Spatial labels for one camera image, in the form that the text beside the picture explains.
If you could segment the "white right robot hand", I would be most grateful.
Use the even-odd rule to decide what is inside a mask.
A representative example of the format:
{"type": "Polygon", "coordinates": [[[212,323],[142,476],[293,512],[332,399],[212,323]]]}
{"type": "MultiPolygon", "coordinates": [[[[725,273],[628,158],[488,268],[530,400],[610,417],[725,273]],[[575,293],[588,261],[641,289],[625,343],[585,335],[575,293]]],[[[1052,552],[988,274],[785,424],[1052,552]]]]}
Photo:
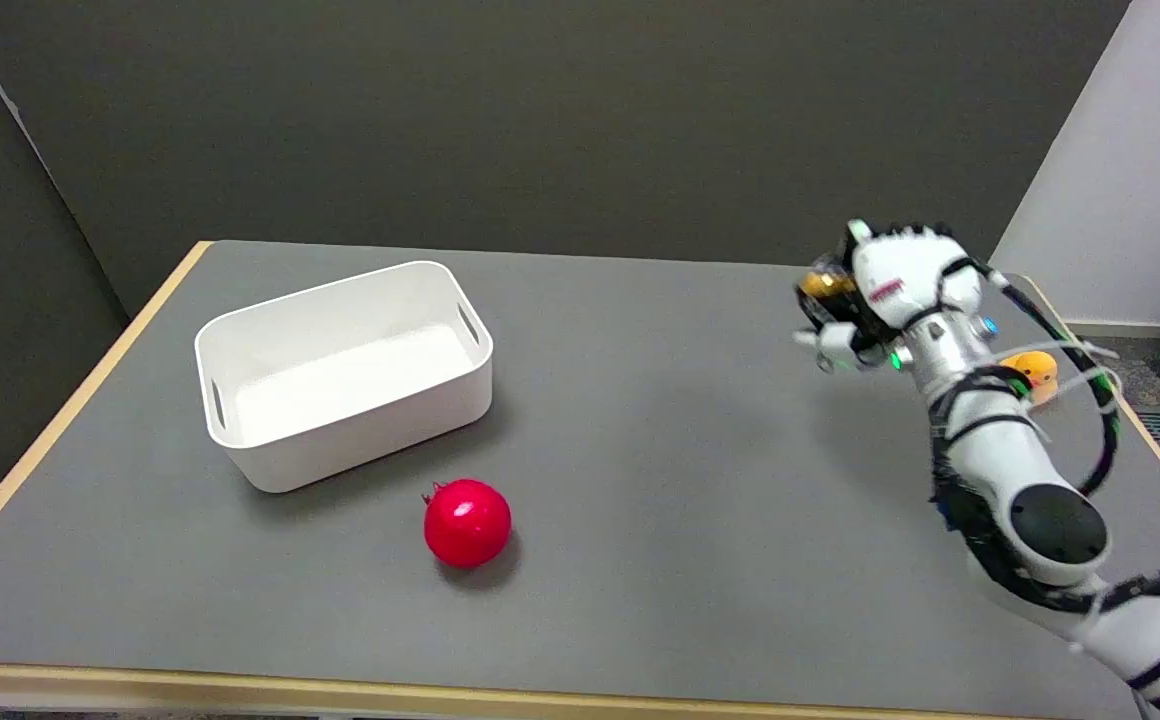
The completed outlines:
{"type": "Polygon", "coordinates": [[[824,372],[872,369],[894,355],[902,333],[940,313],[981,310],[976,261],[945,224],[892,224],[873,231],[846,224],[835,250],[815,259],[792,284],[809,328],[792,332],[824,372]]]}

